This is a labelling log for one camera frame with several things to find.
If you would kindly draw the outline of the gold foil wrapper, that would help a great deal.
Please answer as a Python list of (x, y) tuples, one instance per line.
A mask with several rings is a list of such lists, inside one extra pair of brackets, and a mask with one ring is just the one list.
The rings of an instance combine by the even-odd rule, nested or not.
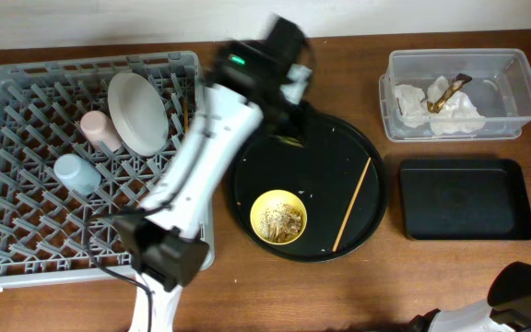
[(455, 93), (460, 90), (465, 84), (469, 83), (472, 77), (463, 73), (459, 73), (451, 82), (449, 87), (443, 95), (436, 102), (427, 102), (427, 109), (430, 113), (439, 113), (443, 106), (448, 102)]

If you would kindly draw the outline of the grey round plate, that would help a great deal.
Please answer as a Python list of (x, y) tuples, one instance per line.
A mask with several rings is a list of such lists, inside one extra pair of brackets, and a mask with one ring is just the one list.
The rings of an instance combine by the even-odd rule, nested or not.
[(141, 156), (161, 151), (169, 135), (169, 121), (153, 85), (135, 73), (116, 74), (108, 89), (112, 122), (120, 138)]

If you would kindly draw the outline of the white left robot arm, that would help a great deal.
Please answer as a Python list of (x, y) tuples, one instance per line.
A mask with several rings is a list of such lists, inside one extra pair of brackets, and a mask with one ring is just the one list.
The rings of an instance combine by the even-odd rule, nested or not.
[(298, 62), (309, 48), (301, 29), (285, 18), (277, 18), (262, 41), (221, 46), (171, 166), (138, 208), (111, 218), (136, 273), (131, 330), (172, 330), (183, 288), (210, 249), (201, 238), (201, 219), (245, 141), (261, 132), (303, 142), (301, 97), (312, 72)]

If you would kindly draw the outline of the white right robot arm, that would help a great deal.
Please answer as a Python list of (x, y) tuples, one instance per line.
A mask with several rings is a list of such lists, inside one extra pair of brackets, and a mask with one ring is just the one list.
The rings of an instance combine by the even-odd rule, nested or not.
[(531, 265), (514, 262), (493, 281), (486, 299), (453, 311), (435, 309), (414, 317), (413, 332), (531, 331)]

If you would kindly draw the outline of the pink plastic cup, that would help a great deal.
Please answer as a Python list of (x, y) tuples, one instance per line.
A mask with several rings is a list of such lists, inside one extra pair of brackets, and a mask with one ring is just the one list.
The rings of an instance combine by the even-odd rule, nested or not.
[(122, 146), (112, 120), (100, 111), (85, 113), (80, 120), (80, 128), (87, 140), (95, 149), (100, 149), (103, 143), (110, 151), (116, 151)]

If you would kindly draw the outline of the white paper napkin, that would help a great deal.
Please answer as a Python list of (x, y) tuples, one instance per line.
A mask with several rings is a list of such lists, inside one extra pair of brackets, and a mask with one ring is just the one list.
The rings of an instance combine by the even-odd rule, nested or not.
[(463, 91), (457, 91), (438, 113), (428, 111), (427, 103), (436, 102), (449, 88), (444, 77), (438, 77), (426, 90), (401, 84), (394, 89), (403, 123), (407, 127), (419, 128), (428, 125), (436, 136), (456, 133), (472, 133), (486, 123), (477, 107)]

